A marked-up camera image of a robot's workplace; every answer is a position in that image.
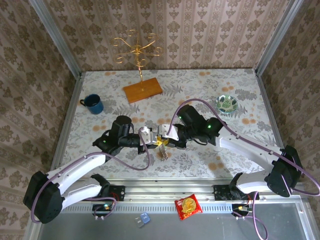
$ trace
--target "floral tablecloth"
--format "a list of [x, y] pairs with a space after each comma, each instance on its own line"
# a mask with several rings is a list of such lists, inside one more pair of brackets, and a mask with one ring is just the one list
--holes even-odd
[[[252, 69], [193, 69], [144, 70], [145, 80], [156, 77], [163, 93], [129, 104], [123, 87], [140, 81], [138, 71], [86, 72], [79, 99], [95, 93], [100, 95], [104, 110], [98, 115], [78, 103], [62, 164], [85, 154], [100, 150], [92, 146], [105, 130], [111, 128], [118, 115], [132, 119], [135, 132], [142, 126], [157, 129], [170, 123], [176, 108], [183, 101], [201, 98], [214, 104], [216, 97], [229, 94], [238, 100], [238, 110], [229, 115], [220, 114], [227, 124], [252, 138], [275, 145], [265, 104]], [[212, 117], [200, 102], [193, 105], [205, 118]], [[256, 172], [261, 168], [242, 155], [218, 146], [202, 146], [191, 141], [187, 149], [166, 148], [168, 160], [161, 161], [159, 149], [150, 150], [151, 164], [147, 170], [135, 171], [110, 160], [93, 173], [105, 178], [162, 178], [162, 177], [217, 177], [228, 178], [239, 172]], [[133, 148], [124, 148], [117, 155], [128, 164], [142, 168], [147, 164], [146, 154], [139, 155]]]

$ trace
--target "orange wooden block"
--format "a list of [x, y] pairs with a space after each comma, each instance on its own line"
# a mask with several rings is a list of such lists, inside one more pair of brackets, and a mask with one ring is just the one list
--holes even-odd
[[123, 88], [126, 98], [129, 103], [140, 101], [142, 99], [150, 98], [154, 95], [162, 94], [162, 88], [160, 87], [158, 80], [154, 77], [142, 82], [143, 91], [141, 88], [141, 82], [135, 83]]

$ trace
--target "snack packet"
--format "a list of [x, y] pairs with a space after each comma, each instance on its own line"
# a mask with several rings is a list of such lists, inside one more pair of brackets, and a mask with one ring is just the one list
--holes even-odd
[[175, 200], [174, 203], [181, 220], [185, 220], [193, 214], [203, 212], [194, 194], [180, 200]]

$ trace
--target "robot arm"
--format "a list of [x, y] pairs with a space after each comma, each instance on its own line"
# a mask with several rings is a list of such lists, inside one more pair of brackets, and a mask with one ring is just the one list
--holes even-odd
[[[264, 169], [254, 173], [238, 173], [229, 185], [232, 194], [237, 192], [249, 194], [270, 189], [283, 197], [291, 195], [301, 172], [271, 152], [281, 154], [301, 167], [298, 153], [293, 147], [287, 146], [281, 149], [268, 146], [271, 152], [261, 151], [258, 147], [240, 140], [240, 135], [230, 134], [217, 118], [211, 117], [206, 120], [190, 105], [184, 105], [177, 115], [183, 125], [175, 124], [171, 131], [169, 131], [169, 124], [159, 125], [157, 133], [152, 132], [151, 128], [143, 127], [140, 135], [148, 149], [154, 149], [160, 145], [185, 149], [187, 141], [195, 139], [204, 144], [218, 145], [242, 154]], [[71, 161], [47, 174], [40, 171], [35, 173], [28, 185], [23, 203], [31, 210], [38, 192], [43, 188], [36, 202], [34, 214], [45, 224], [53, 220], [67, 206], [87, 198], [100, 197], [102, 193], [108, 192], [109, 182], [98, 174], [91, 176], [85, 182], [76, 181], [92, 169], [106, 163], [111, 156], [116, 156], [124, 147], [137, 148], [138, 154], [144, 153], [142, 140], [138, 134], [129, 133], [131, 128], [133, 125], [129, 117], [118, 116], [111, 129], [92, 144], [108, 156], [103, 153], [91, 153], [88, 157], [84, 156]], [[262, 144], [250, 137], [241, 137], [259, 145]], [[49, 182], [49, 179], [54, 176], [57, 177]]]
[[187, 141], [198, 139], [202, 143], [210, 143], [214, 146], [218, 145], [239, 153], [264, 169], [263, 171], [254, 173], [240, 172], [236, 174], [229, 186], [234, 193], [240, 191], [244, 194], [249, 194], [256, 191], [272, 190], [283, 197], [291, 196], [292, 189], [297, 184], [301, 172], [282, 159], [274, 156], [273, 153], [283, 155], [299, 167], [302, 167], [296, 149], [291, 146], [281, 149], [277, 146], [266, 145], [270, 152], [262, 151], [260, 148], [240, 139], [240, 137], [258, 145], [262, 145], [262, 142], [245, 135], [239, 134], [235, 136], [231, 134], [217, 118], [211, 117], [205, 120], [190, 105], [184, 105], [177, 113], [177, 116], [183, 125], [175, 124], [178, 129], [179, 140], [174, 141], [170, 139], [168, 143], [170, 147], [185, 148]]

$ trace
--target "green patterned bowl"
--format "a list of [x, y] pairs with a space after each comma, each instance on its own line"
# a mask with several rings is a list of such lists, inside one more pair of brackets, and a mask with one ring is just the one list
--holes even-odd
[[218, 96], [215, 100], [215, 106], [223, 114], [231, 114], [238, 108], [237, 100], [230, 95]]

